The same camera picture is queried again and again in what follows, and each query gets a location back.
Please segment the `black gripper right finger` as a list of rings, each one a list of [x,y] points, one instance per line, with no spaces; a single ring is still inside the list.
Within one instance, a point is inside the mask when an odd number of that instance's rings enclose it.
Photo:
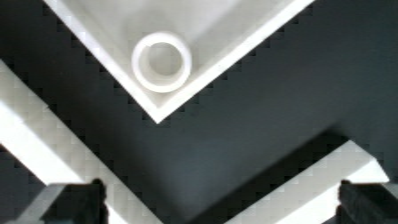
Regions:
[[[398,183],[342,181],[338,224],[398,224]]]

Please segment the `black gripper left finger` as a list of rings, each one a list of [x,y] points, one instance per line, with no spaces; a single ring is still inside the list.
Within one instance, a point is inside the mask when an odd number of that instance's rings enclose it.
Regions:
[[[16,224],[109,224],[105,184],[50,184],[43,189]]]

